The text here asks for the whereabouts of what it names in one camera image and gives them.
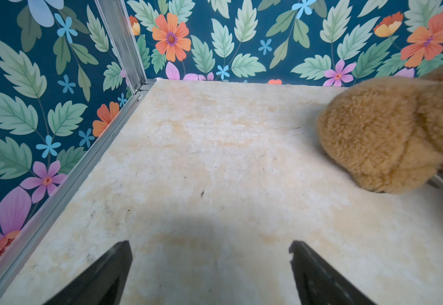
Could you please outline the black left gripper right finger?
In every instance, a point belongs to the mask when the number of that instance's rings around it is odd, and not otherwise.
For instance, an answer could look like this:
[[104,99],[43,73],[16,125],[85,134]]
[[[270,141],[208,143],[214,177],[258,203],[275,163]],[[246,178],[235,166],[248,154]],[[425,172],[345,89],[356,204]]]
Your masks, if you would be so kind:
[[289,253],[302,304],[375,304],[305,242],[293,241]]

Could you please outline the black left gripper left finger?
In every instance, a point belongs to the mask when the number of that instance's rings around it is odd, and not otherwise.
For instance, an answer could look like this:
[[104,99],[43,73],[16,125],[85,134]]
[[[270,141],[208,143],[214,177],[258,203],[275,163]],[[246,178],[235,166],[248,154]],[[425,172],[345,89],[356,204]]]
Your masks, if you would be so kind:
[[129,241],[116,243],[45,305],[118,305],[132,259]]

